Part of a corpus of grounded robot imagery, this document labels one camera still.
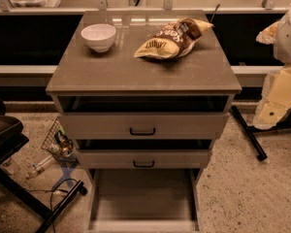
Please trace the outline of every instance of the white bowl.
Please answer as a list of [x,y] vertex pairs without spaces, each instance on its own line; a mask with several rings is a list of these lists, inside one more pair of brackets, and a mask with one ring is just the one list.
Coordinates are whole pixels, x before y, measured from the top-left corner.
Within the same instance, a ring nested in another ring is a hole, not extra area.
[[109,50],[115,41],[116,29],[112,25],[101,23],[85,27],[81,36],[93,50],[104,52]]

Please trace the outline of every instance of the bottle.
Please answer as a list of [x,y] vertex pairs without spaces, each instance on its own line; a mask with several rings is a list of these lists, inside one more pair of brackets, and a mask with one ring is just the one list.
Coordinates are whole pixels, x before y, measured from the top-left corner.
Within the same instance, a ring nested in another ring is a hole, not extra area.
[[54,160],[55,159],[52,157],[52,155],[49,155],[39,163],[34,163],[33,169],[27,172],[26,178],[31,179],[37,177],[39,174],[45,171],[54,162]]

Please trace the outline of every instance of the drawer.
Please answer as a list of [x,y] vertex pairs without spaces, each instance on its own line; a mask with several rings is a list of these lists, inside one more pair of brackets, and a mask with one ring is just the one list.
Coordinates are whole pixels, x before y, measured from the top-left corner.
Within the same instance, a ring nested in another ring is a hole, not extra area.
[[76,150],[82,168],[205,168],[211,140],[106,140]]
[[190,170],[95,170],[85,231],[200,232]]
[[73,139],[219,138],[229,114],[82,114],[61,115]]

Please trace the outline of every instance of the black handle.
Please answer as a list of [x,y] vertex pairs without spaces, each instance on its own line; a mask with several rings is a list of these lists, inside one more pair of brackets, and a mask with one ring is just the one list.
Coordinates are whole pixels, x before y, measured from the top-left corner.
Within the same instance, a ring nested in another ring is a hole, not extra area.
[[137,164],[137,162],[134,160],[134,167],[137,167],[137,168],[152,168],[154,167],[154,160],[151,161],[151,163],[149,163],[148,165],[140,165],[140,164]]
[[152,132],[134,132],[133,128],[129,128],[129,133],[132,136],[152,136],[156,132],[156,128],[152,129]]

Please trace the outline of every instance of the floor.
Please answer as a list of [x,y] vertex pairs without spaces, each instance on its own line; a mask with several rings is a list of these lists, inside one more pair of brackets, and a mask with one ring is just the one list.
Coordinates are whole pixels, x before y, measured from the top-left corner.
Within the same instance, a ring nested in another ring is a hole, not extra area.
[[[251,122],[256,104],[237,105]],[[42,145],[57,117],[53,104],[10,102],[7,115],[22,121],[23,133],[30,139],[13,156],[19,166],[13,179],[29,190],[51,189],[63,175],[58,163],[54,162],[33,179],[27,180],[25,174],[34,162],[49,155]],[[256,151],[241,127],[232,116],[229,118],[197,185],[202,232],[291,232],[291,130],[259,134],[258,139],[268,161],[257,160]],[[78,195],[59,216],[54,224],[57,233],[79,233],[85,228],[91,184],[80,166],[72,171],[71,177],[82,180],[89,193]],[[49,206],[50,193],[32,191],[32,194]],[[53,196],[53,204],[59,200],[60,195]],[[32,233],[41,223],[39,216],[0,184],[0,233]],[[47,232],[54,232],[53,227]]]

